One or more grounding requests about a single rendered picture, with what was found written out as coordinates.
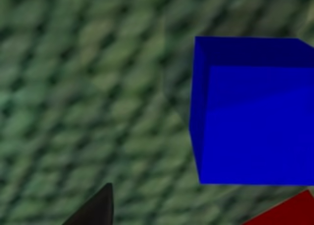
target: blue cube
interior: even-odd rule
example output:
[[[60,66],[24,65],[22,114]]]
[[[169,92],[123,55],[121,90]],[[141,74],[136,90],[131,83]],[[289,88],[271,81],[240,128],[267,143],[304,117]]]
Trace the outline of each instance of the blue cube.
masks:
[[[196,37],[189,130],[202,184],[314,185],[314,49]]]

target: block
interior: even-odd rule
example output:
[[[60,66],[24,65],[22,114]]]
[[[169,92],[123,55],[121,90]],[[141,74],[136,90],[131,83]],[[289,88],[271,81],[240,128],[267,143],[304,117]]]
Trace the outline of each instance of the block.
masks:
[[[201,184],[314,185],[314,49],[196,37],[189,131]]]
[[[243,225],[313,225],[314,198],[309,190],[247,221]]]

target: green woven surface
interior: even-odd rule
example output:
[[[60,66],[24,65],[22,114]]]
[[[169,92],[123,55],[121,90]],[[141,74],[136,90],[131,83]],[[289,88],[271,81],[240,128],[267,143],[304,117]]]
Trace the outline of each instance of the green woven surface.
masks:
[[[195,35],[295,36],[308,1],[0,0],[0,224],[60,225],[106,182],[128,225],[239,225],[302,190],[200,186],[186,122]]]

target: black object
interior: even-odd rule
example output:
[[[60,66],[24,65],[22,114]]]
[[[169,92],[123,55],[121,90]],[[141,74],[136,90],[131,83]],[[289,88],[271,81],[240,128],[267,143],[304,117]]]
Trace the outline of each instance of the black object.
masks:
[[[107,183],[63,225],[113,225],[113,186]]]

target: red object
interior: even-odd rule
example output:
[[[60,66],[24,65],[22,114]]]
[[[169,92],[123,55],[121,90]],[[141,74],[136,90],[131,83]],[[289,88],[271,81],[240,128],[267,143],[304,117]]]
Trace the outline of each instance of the red object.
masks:
[[[303,191],[243,225],[314,225],[314,197]]]

